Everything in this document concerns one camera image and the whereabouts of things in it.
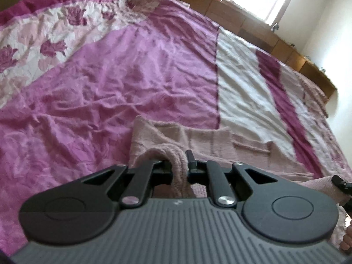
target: bed sheet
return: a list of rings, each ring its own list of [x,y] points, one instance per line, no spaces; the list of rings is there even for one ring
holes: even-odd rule
[[[0,249],[25,244],[27,198],[127,164],[137,115],[229,126],[351,179],[315,89],[207,17],[174,0],[24,0],[0,18]]]

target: gray plastic device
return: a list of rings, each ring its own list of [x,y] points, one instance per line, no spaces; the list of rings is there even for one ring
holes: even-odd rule
[[[205,185],[207,198],[150,198],[172,181],[158,160],[33,196],[19,216],[29,243],[11,263],[349,263],[326,241],[338,219],[328,196],[241,162],[187,157],[188,181]]]

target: small logo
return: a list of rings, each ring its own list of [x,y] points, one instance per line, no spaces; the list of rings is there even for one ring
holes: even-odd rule
[[[175,205],[181,205],[181,204],[183,204],[183,201],[181,201],[181,200],[176,200],[176,201],[174,201],[174,204],[175,204]]]

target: metal screw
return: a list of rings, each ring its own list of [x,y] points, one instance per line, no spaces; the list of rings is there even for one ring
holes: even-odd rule
[[[235,203],[235,199],[233,197],[224,195],[218,198],[218,202],[223,205],[231,205]]]
[[[124,204],[138,204],[139,203],[139,198],[138,197],[135,197],[135,196],[125,196],[123,199],[122,199],[122,202]]]

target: floral pattern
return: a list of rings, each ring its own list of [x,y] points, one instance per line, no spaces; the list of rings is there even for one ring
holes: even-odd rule
[[[67,49],[67,46],[64,40],[59,41],[57,43],[51,43],[50,40],[47,40],[41,45],[40,53],[46,57],[53,58],[56,56],[56,52],[61,52],[65,57],[66,49]]]
[[[29,57],[29,50],[25,51],[25,53],[18,59],[17,66],[25,66]]]
[[[87,19],[83,17],[84,12],[86,11],[85,9],[82,10],[79,5],[73,6],[73,7],[67,7],[66,8],[67,13],[66,17],[70,25],[73,26],[79,26],[79,25],[84,25],[86,26],[88,24]]]
[[[6,76],[0,80],[0,105],[5,102],[3,100],[7,96],[11,96],[14,92],[17,92],[25,86],[28,77],[26,76]]]
[[[48,25],[45,24],[44,19],[40,19],[40,21],[20,25],[17,40],[27,47],[38,47],[47,39],[47,32]]]
[[[109,12],[109,11],[101,11],[101,15],[103,16],[103,19],[111,21],[115,17],[114,12]]]
[[[11,68],[18,62],[17,59],[13,59],[13,55],[17,52],[17,48],[12,48],[10,45],[0,49],[0,73],[3,73],[5,69]]]
[[[59,63],[60,61],[57,59],[57,57],[47,57],[38,61],[38,68],[41,71],[47,71],[50,66],[56,66]]]

